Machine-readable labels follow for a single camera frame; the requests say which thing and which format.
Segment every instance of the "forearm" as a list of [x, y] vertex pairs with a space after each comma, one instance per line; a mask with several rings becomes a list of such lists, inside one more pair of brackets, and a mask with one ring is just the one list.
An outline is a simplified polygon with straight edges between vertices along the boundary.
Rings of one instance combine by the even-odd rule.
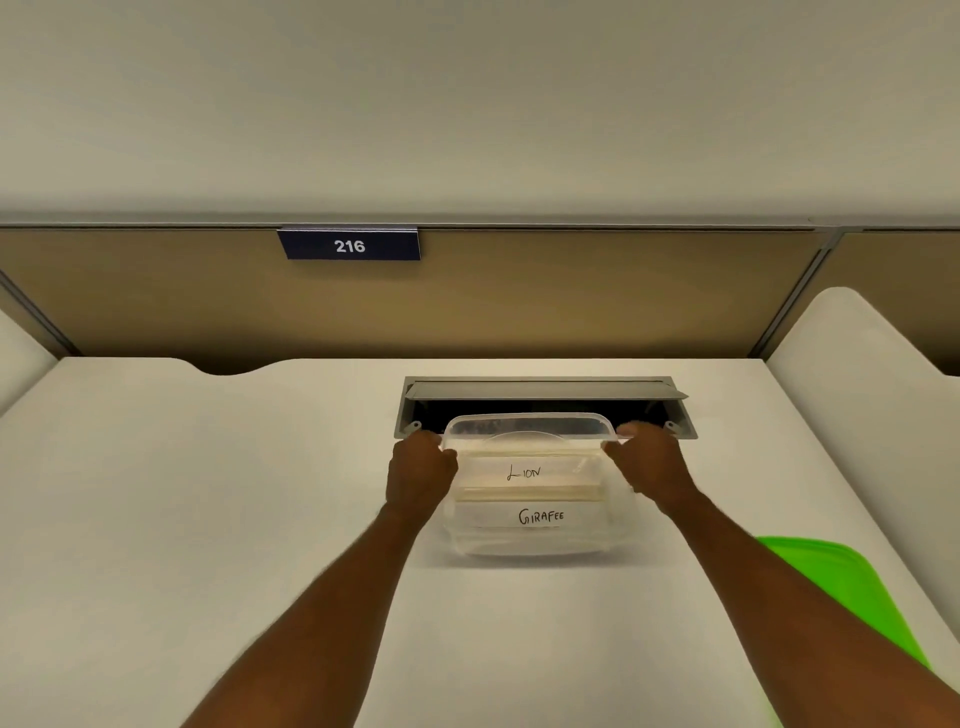
[[381, 511], [247, 649], [184, 728], [351, 726], [419, 530]]
[[785, 728], [960, 725], [960, 697], [701, 494], [667, 509]]

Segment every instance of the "left hand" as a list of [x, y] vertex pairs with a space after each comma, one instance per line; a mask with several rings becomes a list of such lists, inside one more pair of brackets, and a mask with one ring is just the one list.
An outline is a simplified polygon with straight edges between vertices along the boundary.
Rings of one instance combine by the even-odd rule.
[[457, 474], [456, 450], [441, 452], [440, 442], [440, 435], [420, 430], [394, 445], [385, 511], [417, 527], [429, 520]]

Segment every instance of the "white wall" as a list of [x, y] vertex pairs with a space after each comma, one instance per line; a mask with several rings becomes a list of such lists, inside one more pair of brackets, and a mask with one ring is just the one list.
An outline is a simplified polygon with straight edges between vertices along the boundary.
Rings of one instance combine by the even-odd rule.
[[0, 415], [56, 363], [33, 336], [0, 311]]
[[955, 0], [47, 0], [0, 219], [955, 219]]
[[849, 288], [817, 296], [769, 366], [960, 636], [958, 379]]

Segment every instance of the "right hand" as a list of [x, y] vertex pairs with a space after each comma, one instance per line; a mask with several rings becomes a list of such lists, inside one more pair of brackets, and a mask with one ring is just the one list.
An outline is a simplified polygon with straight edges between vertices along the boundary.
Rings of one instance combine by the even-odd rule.
[[603, 451], [623, 473], [634, 491], [654, 501], [661, 511], [699, 493], [686, 468], [677, 439], [661, 427], [631, 422], [616, 429], [625, 443], [610, 441]]

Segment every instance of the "dark opening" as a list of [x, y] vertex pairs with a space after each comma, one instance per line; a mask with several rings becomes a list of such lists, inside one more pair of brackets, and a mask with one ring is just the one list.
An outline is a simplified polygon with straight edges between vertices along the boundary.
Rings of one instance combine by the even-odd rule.
[[632, 420], [663, 427], [671, 419], [661, 400], [415, 400], [411, 419], [420, 420], [423, 429], [443, 432], [461, 415], [507, 412], [592, 412], [614, 427]]

